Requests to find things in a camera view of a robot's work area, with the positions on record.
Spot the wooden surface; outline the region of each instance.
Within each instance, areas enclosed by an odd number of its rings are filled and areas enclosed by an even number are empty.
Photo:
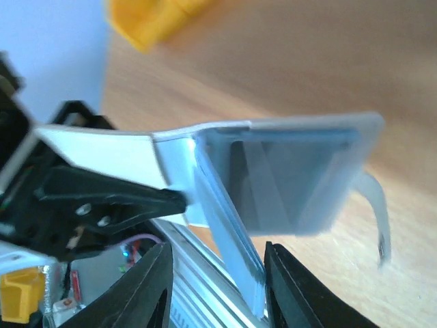
[[[382,183],[393,260],[377,269],[375,219],[351,195],[332,232],[283,243],[382,327],[437,327],[437,5],[253,1],[185,53],[114,37],[104,111],[127,130],[373,109],[386,130],[367,169]],[[212,245],[207,230],[196,233]]]

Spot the yellow plastic part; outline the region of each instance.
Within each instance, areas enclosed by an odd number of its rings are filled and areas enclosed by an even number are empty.
[[[44,296],[45,276],[38,267],[1,276],[1,318],[11,323],[28,323]]]
[[[109,21],[135,48],[146,51],[185,26],[214,0],[109,0]]]

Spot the white plastic piece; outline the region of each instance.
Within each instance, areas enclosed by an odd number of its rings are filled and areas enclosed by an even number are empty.
[[[165,178],[169,181],[169,189],[181,191],[188,203],[185,213],[172,215],[172,217],[182,216],[183,221],[189,222],[192,226],[207,228],[208,223],[201,204],[197,201],[197,190],[194,184],[196,161],[194,158],[195,143],[193,139],[185,137],[157,141],[155,145],[158,162],[165,172]],[[167,221],[178,222],[182,220],[170,220],[167,217]]]
[[[54,258],[3,241],[0,242],[0,275],[55,262]]]
[[[53,321],[56,327],[59,327],[68,319],[72,318],[78,311],[80,311],[76,300],[72,297],[62,299],[53,304]]]
[[[379,232],[378,251],[380,253],[381,267],[391,259],[390,223],[384,190],[380,183],[366,172],[361,173],[357,177],[355,189],[369,201],[375,212]]]
[[[70,165],[154,188],[167,188],[149,135],[56,124],[34,133]]]

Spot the black plastic bracket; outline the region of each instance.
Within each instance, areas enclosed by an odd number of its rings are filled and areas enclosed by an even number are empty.
[[[167,328],[172,288],[171,246],[157,244],[101,297],[60,327]]]
[[[79,101],[66,102],[53,123],[113,128]],[[0,144],[8,145],[7,136]],[[131,228],[136,225],[186,209],[186,200],[178,191],[71,167],[42,141],[0,203],[0,223],[9,227],[7,234],[0,231],[0,240],[66,262],[96,256],[135,234]]]
[[[0,53],[0,170],[29,132],[30,125],[25,114],[12,100],[20,83],[3,57],[3,53]]]
[[[280,244],[266,243],[268,319],[272,328],[374,328]]]

